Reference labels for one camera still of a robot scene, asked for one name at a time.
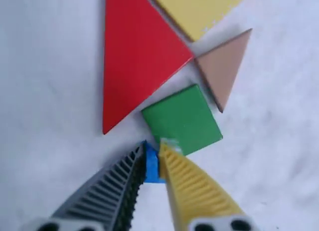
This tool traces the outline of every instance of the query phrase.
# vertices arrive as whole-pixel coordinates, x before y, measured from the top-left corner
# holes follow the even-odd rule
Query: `white surface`
[[[319,226],[319,0],[245,0],[191,48],[251,40],[224,139],[189,157],[261,230]],[[48,217],[108,159],[151,137],[139,110],[192,82],[187,65],[106,136],[104,0],[0,0],[0,230]],[[170,231],[163,185],[143,185],[134,231]]]

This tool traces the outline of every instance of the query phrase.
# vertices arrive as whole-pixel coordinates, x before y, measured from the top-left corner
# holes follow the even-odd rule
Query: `small triangle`
[[[160,175],[169,187],[177,226],[186,230],[195,218],[243,214],[234,200],[200,167],[172,147],[161,143]]]
[[[220,112],[225,109],[251,31],[241,33],[196,59]]]

